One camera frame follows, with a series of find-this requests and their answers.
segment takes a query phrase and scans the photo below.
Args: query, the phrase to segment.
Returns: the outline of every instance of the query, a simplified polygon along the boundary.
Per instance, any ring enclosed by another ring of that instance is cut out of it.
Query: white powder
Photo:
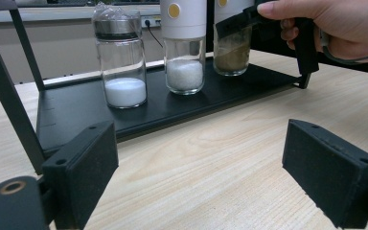
[[[146,99],[146,85],[142,80],[120,78],[105,84],[106,99],[116,107],[132,107]]]
[[[175,90],[193,90],[202,85],[202,64],[196,60],[170,60],[167,62],[166,69],[167,85]]]

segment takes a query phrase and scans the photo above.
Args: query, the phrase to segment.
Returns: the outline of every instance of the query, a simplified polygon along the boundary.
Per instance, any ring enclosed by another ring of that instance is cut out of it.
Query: finger
[[[294,18],[288,18],[280,21],[280,27],[282,29],[291,29],[295,25],[295,19]]]
[[[324,8],[321,1],[279,0],[262,3],[258,13],[266,18],[282,20],[293,17],[315,18],[318,11]]]
[[[287,41],[287,46],[291,49],[291,50],[295,50],[295,44],[293,40],[288,40]]]
[[[291,29],[284,29],[282,30],[282,32],[280,33],[280,36],[283,40],[293,40],[295,37],[298,36],[298,28],[293,27]]]

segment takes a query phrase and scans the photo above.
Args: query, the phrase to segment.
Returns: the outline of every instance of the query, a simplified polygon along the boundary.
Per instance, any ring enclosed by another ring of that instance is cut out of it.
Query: wall
[[[90,19],[24,22],[43,79],[99,70]],[[160,27],[152,27],[162,42]],[[163,48],[143,29],[146,61],[163,59]],[[0,52],[15,84],[34,81],[12,23],[0,23]]]

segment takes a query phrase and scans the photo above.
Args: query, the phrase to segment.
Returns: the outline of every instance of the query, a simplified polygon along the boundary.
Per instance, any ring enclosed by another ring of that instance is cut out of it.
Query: cable
[[[149,30],[150,34],[154,37],[154,39],[157,41],[157,43],[159,43],[159,45],[163,48],[163,45],[160,43],[160,41],[154,36],[154,34],[150,30],[150,21],[146,20],[145,25],[148,27],[148,30]]]

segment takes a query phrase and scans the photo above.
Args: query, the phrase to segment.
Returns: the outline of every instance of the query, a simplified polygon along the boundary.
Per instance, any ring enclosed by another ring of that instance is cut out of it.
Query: spice grinder
[[[206,0],[160,0],[166,85],[175,94],[201,90],[205,77]]]

